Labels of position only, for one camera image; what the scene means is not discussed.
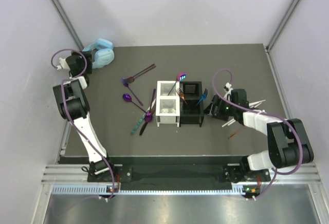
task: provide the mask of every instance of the white container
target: white container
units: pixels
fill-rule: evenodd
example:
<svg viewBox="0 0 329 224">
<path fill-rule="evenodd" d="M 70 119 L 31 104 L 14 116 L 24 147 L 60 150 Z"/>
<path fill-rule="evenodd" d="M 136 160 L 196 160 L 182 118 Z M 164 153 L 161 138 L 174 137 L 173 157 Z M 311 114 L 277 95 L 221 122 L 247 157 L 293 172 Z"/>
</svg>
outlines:
<svg viewBox="0 0 329 224">
<path fill-rule="evenodd" d="M 179 127 L 180 109 L 179 96 L 176 89 L 179 88 L 179 81 L 158 81 L 156 93 L 156 124 L 177 124 Z"/>
</svg>

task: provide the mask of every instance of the black container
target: black container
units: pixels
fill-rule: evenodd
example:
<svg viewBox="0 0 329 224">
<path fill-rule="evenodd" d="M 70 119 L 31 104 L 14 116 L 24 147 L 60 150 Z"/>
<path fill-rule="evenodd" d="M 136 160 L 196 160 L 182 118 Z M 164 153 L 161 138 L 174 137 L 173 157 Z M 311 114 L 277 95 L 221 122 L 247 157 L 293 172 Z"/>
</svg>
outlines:
<svg viewBox="0 0 329 224">
<path fill-rule="evenodd" d="M 198 101 L 202 96 L 202 83 L 201 82 L 180 82 L 180 88 L 184 93 L 184 98 L 187 104 L 180 99 L 180 119 L 179 127 L 182 124 L 198 124 L 202 126 L 204 121 L 204 104 Z"/>
</svg>

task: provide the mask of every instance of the light blue cloth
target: light blue cloth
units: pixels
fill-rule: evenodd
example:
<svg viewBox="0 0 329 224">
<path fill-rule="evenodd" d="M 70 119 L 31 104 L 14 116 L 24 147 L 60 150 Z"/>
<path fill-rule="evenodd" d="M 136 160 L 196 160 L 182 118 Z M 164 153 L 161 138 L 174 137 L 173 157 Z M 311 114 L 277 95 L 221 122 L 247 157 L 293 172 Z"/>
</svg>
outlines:
<svg viewBox="0 0 329 224">
<path fill-rule="evenodd" d="M 101 68 L 114 60 L 113 43 L 99 38 L 95 43 L 85 47 L 82 51 L 92 51 L 97 49 L 93 62 L 93 68 Z"/>
</svg>

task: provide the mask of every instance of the copper fork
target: copper fork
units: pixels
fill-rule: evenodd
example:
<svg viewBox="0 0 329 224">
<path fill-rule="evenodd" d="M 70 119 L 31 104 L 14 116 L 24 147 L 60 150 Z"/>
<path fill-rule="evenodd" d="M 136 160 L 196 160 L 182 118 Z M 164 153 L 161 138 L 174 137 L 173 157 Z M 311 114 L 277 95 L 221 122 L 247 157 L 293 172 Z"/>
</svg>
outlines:
<svg viewBox="0 0 329 224">
<path fill-rule="evenodd" d="M 179 97 L 180 97 L 180 98 L 186 103 L 186 106 L 189 108 L 189 110 L 191 110 L 190 107 L 189 107 L 189 105 L 187 104 L 185 98 L 184 98 L 184 92 L 182 91 L 182 89 L 177 88 L 177 89 L 176 89 L 176 93 L 177 93 L 177 94 L 179 95 Z"/>
</svg>

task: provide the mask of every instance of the white wall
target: white wall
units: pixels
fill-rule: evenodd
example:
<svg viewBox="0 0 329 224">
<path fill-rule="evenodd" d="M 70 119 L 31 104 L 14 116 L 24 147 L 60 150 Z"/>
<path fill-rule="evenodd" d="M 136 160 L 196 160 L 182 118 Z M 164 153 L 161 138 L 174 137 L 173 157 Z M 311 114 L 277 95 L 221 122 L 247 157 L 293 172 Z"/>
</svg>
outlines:
<svg viewBox="0 0 329 224">
<path fill-rule="evenodd" d="M 267 44 L 291 0 L 60 0 L 82 43 Z"/>
<path fill-rule="evenodd" d="M 74 43 L 49 0 L 1 0 L 0 223 L 30 222 L 63 128 L 51 55 Z"/>
<path fill-rule="evenodd" d="M 302 0 L 272 50 L 293 116 L 302 119 L 329 194 L 329 0 Z"/>
</svg>

